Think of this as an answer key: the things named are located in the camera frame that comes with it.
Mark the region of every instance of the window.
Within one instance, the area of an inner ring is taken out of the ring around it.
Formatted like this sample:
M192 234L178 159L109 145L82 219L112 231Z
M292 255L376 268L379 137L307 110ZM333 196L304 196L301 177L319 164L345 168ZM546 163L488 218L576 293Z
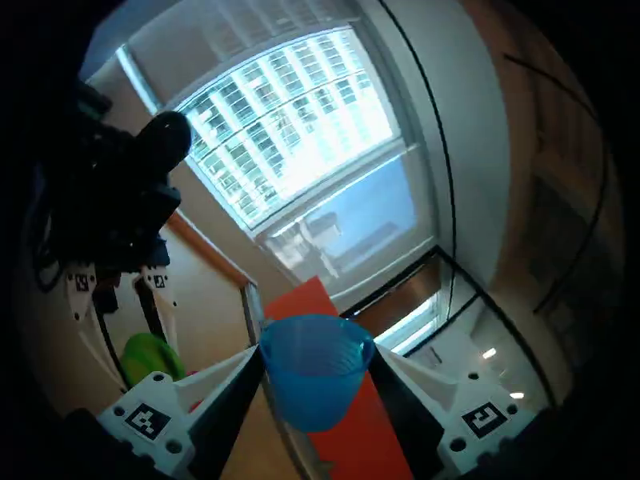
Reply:
M178 108L190 155L250 230L338 169L398 136L351 28L270 50Z

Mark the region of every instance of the black cable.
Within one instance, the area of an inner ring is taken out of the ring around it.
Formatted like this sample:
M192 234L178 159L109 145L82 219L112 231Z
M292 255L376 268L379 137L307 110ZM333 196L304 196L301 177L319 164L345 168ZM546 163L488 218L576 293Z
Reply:
M525 62L524 60L521 60L520 58L513 57L509 54L504 54L503 56L509 62L512 62L515 65L521 66L522 68L525 68L527 70L530 70L546 78L551 83L553 83L557 88L562 90L572 100L574 100L574 102L579 104L580 107L584 109L584 111L591 117L591 119L595 122L595 124L598 126L598 128L602 132L602 127L600 126L600 121L598 120L598 117L595 115L592 109L572 89L564 85L560 80L558 80L553 75L545 72L544 70L537 68L536 66L529 64L528 62ZM607 159L607 153L608 153L608 149L607 149L606 140L604 138L604 134L602 134L602 175L600 178L600 186L598 188L598 201L596 202L594 212L591 215L591 219L589 220L589 225L587 226L585 236L580 242L580 245L576 250L575 255L572 257L571 261L569 262L569 266L566 268L565 273L553 281L553 283L551 284L551 287L546 292L545 296L542 297L540 302L538 302L538 304L534 308L535 314L539 313L560 291L560 289L562 288L562 284L566 282L566 280L574 272L576 266L578 266L578 263L580 262L582 255L584 254L586 248L589 246L589 242L594 236L595 228L598 225L598 221L600 220L600 215L602 213L602 207L604 206L606 184L609 179L609 162Z
M100 333L102 333L102 337L105 340L105 345L106 345L106 349L109 351L109 356L111 357L111 360L113 361L116 369L118 369L118 373L120 374L120 378L122 378L122 381L124 382L126 389L131 390L131 384L129 383L129 380L127 380L125 371L122 368L122 364L120 363L120 358L118 358L118 355L115 353L114 344L112 343L111 336L109 336L109 331L106 328L105 317L102 314L102 312L97 308L95 309L95 315L98 318L98 324L100 325Z
M434 109L434 115L436 119L436 123L438 124L438 132L440 134L440 141L442 142L442 151L445 155L445 165L446 165L446 176L447 181L449 183L449 201L451 207L451 257L453 259L456 258L456 249L458 247L458 239L457 239L457 225L456 225L456 216L455 216L455 195L454 195L454 176L451 170L451 157L449 156L449 147L446 143L445 129L442 125L442 118L440 117L440 110L438 110L438 104L435 101L434 91L431 89L431 84L429 84L429 79L426 76L426 72L422 63L420 62L420 57L418 53L415 51L414 46L411 44L409 40L409 36L406 34L405 30L400 25L400 21L388 7L384 0L378 0L380 2L380 6L384 9L391 21L394 23L395 27L400 32L402 39L404 40L407 48L411 52L411 56L413 57L416 65L418 66L418 70L420 71L420 75L422 76L422 80L425 83L426 91L429 94L429 100L431 102L431 106ZM454 297L454 280L455 280L455 270L451 271L451 284L449 288L449 306L446 311L446 320L449 321L449 316L451 313L451 303Z
M31 253L31 267L34 271L34 280L38 289L48 294L58 284L58 280L64 273L64 265L57 259L50 249L49 237L46 233L47 223L51 216L50 196L47 189L41 193L36 201L31 215L27 235L27 245ZM49 281L42 278L42 272L55 264L58 269Z

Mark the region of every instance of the ceiling light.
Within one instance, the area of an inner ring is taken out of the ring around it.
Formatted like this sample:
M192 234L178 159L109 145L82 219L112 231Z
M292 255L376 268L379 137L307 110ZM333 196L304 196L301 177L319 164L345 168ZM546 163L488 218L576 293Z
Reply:
M487 359L496 355L495 348L489 348L484 354L482 354L482 358Z

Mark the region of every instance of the wall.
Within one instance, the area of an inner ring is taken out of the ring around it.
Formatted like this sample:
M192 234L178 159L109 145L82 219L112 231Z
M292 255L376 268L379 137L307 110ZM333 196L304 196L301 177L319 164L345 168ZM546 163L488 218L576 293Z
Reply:
M490 53L457 2L389 0L386 4L415 49L441 115L454 177L457 259L481 284L489 285L502 247L511 168L507 115ZM400 107L415 108L434 180L438 242L451 252L445 156L424 81L384 9L366 0L359 5L405 83Z
M178 348L188 370L199 370L246 348L242 299L238 288L194 254L188 245L164 230L171 256L172 289ZM16 291L23 292L16 308L22 341L32 369L60 414L85 407L97 414L115 402L118 387L100 369L82 344L66 302L63 282L49 294L37 290L30 259L22 256ZM148 331L139 301L125 274L117 288L119 310L106 316L114 347L121 353L128 338Z
M90 84L114 103L106 123L136 134L150 120L115 58L91 78ZM256 281L264 304L293 288L292 281L246 236L186 162L174 169L171 182L182 194L180 208L185 216Z
M521 46L490 0L465 0L466 12L486 44L498 76L510 140L510 177L506 228L497 270L514 255L526 230L531 204L532 162L538 153L538 122L534 79L504 54L521 56Z

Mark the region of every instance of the white wall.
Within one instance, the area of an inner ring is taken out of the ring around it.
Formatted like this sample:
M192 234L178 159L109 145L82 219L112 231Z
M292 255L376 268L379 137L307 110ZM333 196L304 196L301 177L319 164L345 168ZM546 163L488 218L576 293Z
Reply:
M151 119L115 58L109 60L90 83L114 103L106 123L136 134ZM256 281L263 304L293 289L292 281L246 236L186 162L174 169L171 182L182 195L182 212Z
M398 29L377 2L360 0L374 35L406 84L426 140L439 215L438 242L451 252L451 211L442 141L424 81ZM451 0L389 0L415 48L442 118L454 177L457 260L489 285L505 232L510 188L510 132L490 52L470 16Z

